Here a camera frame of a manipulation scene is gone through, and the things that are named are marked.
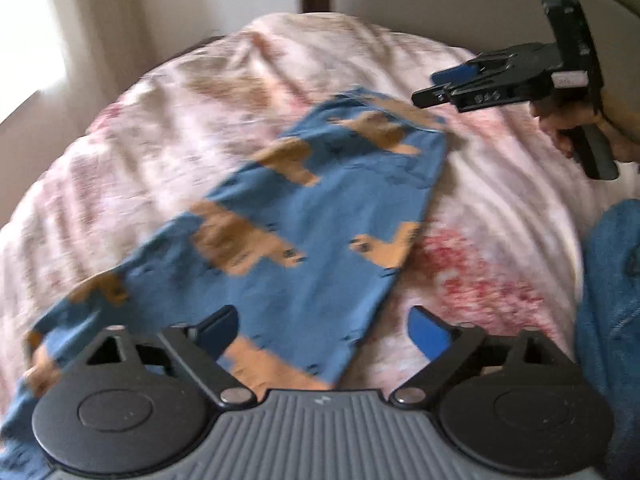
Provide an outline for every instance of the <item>pink floral bedspread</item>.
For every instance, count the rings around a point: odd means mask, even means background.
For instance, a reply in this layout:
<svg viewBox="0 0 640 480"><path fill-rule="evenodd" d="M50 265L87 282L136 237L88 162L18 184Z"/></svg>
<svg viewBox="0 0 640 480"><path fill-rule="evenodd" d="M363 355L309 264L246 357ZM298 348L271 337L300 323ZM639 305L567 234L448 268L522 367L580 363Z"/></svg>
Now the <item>pink floral bedspread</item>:
<svg viewBox="0 0 640 480"><path fill-rule="evenodd" d="M0 232L0 413L26 369L22 336L85 278L108 269L314 104L353 86L408 100L470 54L340 14L274 14L145 75L27 192ZM409 307L492 333L537 326L572 346L580 236L639 196L634 168L590 182L524 105L458 114L425 222L343 386L386 392L425 364Z"/></svg>

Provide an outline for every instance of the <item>white label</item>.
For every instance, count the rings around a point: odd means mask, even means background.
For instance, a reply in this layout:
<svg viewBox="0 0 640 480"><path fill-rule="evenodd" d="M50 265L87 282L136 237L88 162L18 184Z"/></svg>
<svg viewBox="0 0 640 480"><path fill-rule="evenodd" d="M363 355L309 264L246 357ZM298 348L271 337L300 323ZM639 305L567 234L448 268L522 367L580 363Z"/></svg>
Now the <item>white label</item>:
<svg viewBox="0 0 640 480"><path fill-rule="evenodd" d="M589 85L589 75L584 70L553 72L551 79L556 88L578 88Z"/></svg>
<svg viewBox="0 0 640 480"><path fill-rule="evenodd" d="M314 399L314 402L316 404L320 404L320 406L324 406L326 402L331 402L331 397L327 397L326 395L323 395L322 397L318 397L317 399Z"/></svg>

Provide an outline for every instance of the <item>label sticker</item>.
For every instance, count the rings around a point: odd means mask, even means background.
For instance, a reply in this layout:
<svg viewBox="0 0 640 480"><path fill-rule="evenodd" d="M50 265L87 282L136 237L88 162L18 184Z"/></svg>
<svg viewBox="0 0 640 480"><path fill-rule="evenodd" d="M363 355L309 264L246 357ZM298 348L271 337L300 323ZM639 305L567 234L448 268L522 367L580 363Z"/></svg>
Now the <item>label sticker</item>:
<svg viewBox="0 0 640 480"><path fill-rule="evenodd" d="M556 88L577 88L589 85L589 75L585 70L566 70L553 72L551 79Z"/></svg>

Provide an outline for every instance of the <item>window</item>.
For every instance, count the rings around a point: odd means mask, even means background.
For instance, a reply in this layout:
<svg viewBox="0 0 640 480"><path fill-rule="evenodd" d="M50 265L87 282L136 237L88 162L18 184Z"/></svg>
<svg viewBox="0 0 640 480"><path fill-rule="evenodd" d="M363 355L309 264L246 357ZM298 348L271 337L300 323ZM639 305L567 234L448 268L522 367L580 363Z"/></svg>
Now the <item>window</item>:
<svg viewBox="0 0 640 480"><path fill-rule="evenodd" d="M0 0L0 122L64 77L48 0Z"/></svg>

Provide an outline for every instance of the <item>blue fabric with dog print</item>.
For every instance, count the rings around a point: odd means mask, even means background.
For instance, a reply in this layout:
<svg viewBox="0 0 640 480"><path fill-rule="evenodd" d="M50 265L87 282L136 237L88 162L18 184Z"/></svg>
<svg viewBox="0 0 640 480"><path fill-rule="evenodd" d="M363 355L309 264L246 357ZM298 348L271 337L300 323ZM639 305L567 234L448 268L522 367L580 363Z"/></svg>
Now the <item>blue fabric with dog print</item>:
<svg viewBox="0 0 640 480"><path fill-rule="evenodd" d="M335 384L418 233L446 156L443 122L380 94L340 94L79 285L28 336L0 476L50 472L31 431L37 397L109 325L153 333L233 304L240 335L223 359L241 380L277 385L281 371L303 387ZM276 377L250 370L260 359Z"/></svg>

